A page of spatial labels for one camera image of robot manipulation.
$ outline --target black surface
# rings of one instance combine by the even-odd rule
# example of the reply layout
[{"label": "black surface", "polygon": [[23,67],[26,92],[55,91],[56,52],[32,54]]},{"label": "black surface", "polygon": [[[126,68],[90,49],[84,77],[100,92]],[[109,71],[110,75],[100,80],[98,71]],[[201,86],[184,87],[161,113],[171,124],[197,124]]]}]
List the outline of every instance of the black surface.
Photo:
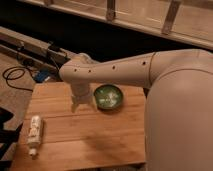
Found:
[{"label": "black surface", "polygon": [[0,0],[0,24],[99,61],[193,47],[15,0]]}]

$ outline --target green bowl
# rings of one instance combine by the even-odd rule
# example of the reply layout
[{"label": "green bowl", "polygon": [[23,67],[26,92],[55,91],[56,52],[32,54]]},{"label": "green bowl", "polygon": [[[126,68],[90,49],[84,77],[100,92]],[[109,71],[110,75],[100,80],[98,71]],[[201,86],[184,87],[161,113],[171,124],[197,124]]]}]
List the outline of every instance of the green bowl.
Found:
[{"label": "green bowl", "polygon": [[115,109],[123,102],[122,91],[111,84],[98,87],[94,92],[94,96],[99,109]]}]

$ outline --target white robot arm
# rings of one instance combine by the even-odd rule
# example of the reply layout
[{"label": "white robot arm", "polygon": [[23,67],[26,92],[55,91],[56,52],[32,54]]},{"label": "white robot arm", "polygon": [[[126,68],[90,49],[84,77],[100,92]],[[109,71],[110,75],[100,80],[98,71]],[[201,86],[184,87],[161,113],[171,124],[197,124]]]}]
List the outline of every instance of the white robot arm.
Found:
[{"label": "white robot arm", "polygon": [[150,89],[145,111],[148,171],[213,169],[213,54],[155,52],[104,63],[78,54],[60,69],[73,103],[92,103],[90,82]]}]

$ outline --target black cable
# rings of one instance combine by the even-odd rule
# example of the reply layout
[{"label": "black cable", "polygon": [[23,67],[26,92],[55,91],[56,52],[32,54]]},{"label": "black cable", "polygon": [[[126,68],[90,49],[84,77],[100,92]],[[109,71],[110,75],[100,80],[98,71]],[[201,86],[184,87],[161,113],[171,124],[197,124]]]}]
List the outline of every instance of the black cable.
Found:
[{"label": "black cable", "polygon": [[[17,71],[22,71],[22,73],[16,77],[10,77],[11,74],[13,74],[14,72],[17,72]],[[14,81],[14,80],[17,80],[17,79],[20,79],[21,77],[23,77],[26,71],[28,71],[30,76],[33,78],[31,71],[27,67],[24,67],[24,66],[16,66],[16,67],[8,68],[2,73],[2,77],[6,80],[6,84],[11,88],[18,89],[18,90],[33,91],[32,89],[24,88],[24,87],[16,87],[9,83],[9,81]]]},{"label": "black cable", "polygon": [[[16,59],[19,63],[21,63],[20,62],[21,58],[19,58],[19,53],[21,52],[21,50],[23,50],[23,47],[18,48],[17,53],[16,53]],[[20,75],[16,76],[16,77],[10,77],[14,72],[17,72],[17,71],[21,71],[22,73]],[[20,79],[21,77],[23,77],[26,71],[29,72],[31,78],[34,80],[33,75],[32,75],[32,72],[34,72],[34,70],[31,70],[28,66],[16,66],[16,67],[7,68],[2,73],[2,77],[6,80],[6,84],[9,87],[14,88],[14,89],[18,89],[18,90],[26,90],[26,91],[32,92],[33,91],[32,89],[24,88],[24,87],[16,87],[16,86],[11,85],[9,83],[9,81],[14,81],[14,80],[17,80],[17,79]]]}]

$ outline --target wooden table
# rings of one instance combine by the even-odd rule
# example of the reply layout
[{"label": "wooden table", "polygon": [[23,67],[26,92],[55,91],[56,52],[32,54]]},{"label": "wooden table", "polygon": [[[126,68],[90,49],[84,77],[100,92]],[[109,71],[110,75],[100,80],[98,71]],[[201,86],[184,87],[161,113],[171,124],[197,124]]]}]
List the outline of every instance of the wooden table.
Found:
[{"label": "wooden table", "polygon": [[[99,84],[92,84],[95,89]],[[71,90],[66,83],[35,86],[24,119],[11,170],[78,170],[145,162],[142,88],[119,86],[124,104],[110,112],[87,105],[71,112]],[[45,122],[39,155],[28,155],[27,135],[33,115]]]}]

